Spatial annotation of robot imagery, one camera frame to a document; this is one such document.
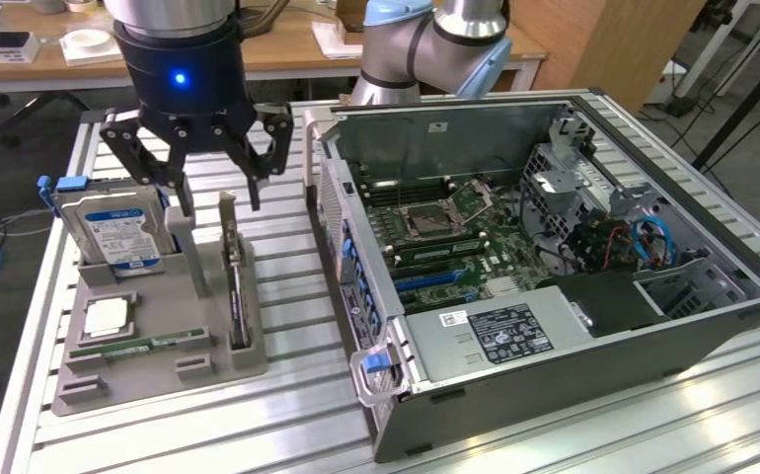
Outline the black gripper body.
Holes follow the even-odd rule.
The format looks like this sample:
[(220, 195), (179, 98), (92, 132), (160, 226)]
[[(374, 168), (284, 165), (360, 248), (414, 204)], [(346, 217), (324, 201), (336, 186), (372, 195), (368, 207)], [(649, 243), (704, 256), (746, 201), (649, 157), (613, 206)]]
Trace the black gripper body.
[(213, 31), (189, 38), (155, 38), (121, 22), (115, 33), (144, 107), (143, 127), (176, 144), (179, 128), (192, 153), (220, 151), (212, 127), (227, 127), (237, 143), (257, 121), (240, 42), (240, 25), (228, 20)]

